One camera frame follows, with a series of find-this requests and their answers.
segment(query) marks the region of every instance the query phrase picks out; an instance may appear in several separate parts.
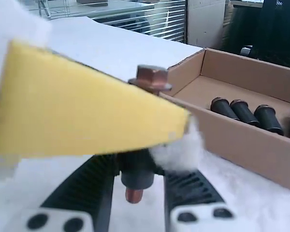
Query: hex bolt head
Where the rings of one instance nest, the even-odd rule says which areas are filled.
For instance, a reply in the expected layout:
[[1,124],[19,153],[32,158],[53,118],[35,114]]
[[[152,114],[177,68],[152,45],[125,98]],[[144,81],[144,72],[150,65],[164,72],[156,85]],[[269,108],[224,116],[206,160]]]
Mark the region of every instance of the hex bolt head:
[[138,65],[136,78],[129,80],[130,84],[151,93],[171,90],[172,85],[167,82],[168,70],[152,65]]

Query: sponge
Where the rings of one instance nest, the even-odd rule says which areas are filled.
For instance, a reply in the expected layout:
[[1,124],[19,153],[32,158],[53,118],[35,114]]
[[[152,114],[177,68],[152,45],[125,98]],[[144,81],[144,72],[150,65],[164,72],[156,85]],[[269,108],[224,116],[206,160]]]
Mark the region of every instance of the sponge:
[[152,147],[182,138],[189,116],[167,100],[90,67],[11,42],[0,86],[0,156]]

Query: box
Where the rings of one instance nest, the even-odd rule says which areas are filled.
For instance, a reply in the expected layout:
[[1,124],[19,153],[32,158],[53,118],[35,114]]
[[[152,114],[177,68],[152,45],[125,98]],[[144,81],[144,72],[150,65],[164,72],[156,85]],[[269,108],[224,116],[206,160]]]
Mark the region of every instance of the box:
[[204,49],[169,70],[174,88],[161,96],[197,116],[210,152],[290,189],[290,138],[209,110],[215,97],[243,99],[252,112],[268,104],[287,133],[290,68]]

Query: bolt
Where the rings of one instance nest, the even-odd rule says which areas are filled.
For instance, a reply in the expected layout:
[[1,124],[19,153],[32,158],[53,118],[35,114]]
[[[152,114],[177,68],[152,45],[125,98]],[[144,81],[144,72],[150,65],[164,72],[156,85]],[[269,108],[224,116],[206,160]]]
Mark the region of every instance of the bolt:
[[141,201],[143,196],[143,190],[133,190],[126,188],[126,200],[131,204],[137,204]]
[[[130,79],[128,83],[154,95],[159,95],[161,91],[170,91],[172,89],[172,85],[168,83],[168,70],[151,65],[138,65],[136,78]],[[142,189],[126,188],[126,200],[128,202],[136,204],[141,201],[142,196]]]
[[167,82],[168,70],[151,65],[138,65],[136,78],[129,80],[130,84],[155,95],[172,89],[172,85]]

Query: hole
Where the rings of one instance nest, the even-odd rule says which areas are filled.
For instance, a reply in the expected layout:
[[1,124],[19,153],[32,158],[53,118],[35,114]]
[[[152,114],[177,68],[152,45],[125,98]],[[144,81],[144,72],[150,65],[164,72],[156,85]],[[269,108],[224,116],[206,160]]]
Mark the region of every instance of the hole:
[[226,208],[218,208],[214,210],[214,217],[216,218],[232,218],[233,214]]
[[182,221],[182,222],[193,222],[193,221],[197,221],[197,218],[194,216],[193,213],[185,212],[185,213],[179,214],[177,220]]
[[48,220],[47,214],[36,214],[32,216],[27,222],[27,228],[30,230],[37,230],[45,226]]
[[82,229],[84,222],[79,217],[73,217],[64,223],[63,229],[65,232],[78,232]]

